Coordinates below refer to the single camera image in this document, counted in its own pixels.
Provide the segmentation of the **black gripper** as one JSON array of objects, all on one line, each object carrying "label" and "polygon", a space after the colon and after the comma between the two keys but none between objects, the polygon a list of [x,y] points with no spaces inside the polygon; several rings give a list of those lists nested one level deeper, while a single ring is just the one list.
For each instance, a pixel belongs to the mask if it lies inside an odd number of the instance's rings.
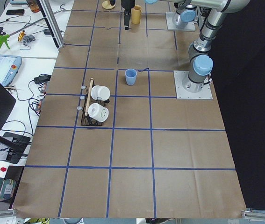
[{"label": "black gripper", "polygon": [[121,0],[121,7],[124,8],[124,28],[129,30],[131,9],[135,6],[135,0]]}]

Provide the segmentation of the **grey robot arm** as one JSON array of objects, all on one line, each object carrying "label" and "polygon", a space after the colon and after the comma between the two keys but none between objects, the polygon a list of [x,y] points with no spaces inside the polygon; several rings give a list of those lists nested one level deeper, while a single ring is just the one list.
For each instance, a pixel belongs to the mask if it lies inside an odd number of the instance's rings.
[{"label": "grey robot arm", "polygon": [[194,40],[188,49],[190,58],[190,71],[183,79],[182,85],[188,92],[196,93],[204,86],[205,78],[210,74],[213,61],[208,56],[211,50],[211,42],[222,27],[227,14],[236,13],[245,8],[248,0],[174,0],[178,9],[187,5],[207,7],[211,11],[200,30],[199,37]]},{"label": "grey robot arm", "polygon": [[[191,5],[190,0],[168,0],[172,2],[176,11],[166,12],[167,29],[172,31],[195,31],[194,20],[197,17],[196,6]],[[135,7],[134,0],[121,0],[124,9],[124,28],[129,30],[132,9]]]}]

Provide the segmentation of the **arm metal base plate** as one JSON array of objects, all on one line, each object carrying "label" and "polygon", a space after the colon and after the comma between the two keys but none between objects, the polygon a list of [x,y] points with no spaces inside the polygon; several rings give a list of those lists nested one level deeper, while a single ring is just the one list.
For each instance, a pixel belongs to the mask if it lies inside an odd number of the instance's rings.
[{"label": "arm metal base plate", "polygon": [[173,73],[177,99],[213,99],[210,84],[202,84],[198,92],[190,92],[189,89],[183,85],[183,80],[188,77],[189,71],[174,70]]},{"label": "arm metal base plate", "polygon": [[196,14],[193,10],[186,10],[181,14],[166,12],[167,29],[172,31],[195,31],[194,19]]}]

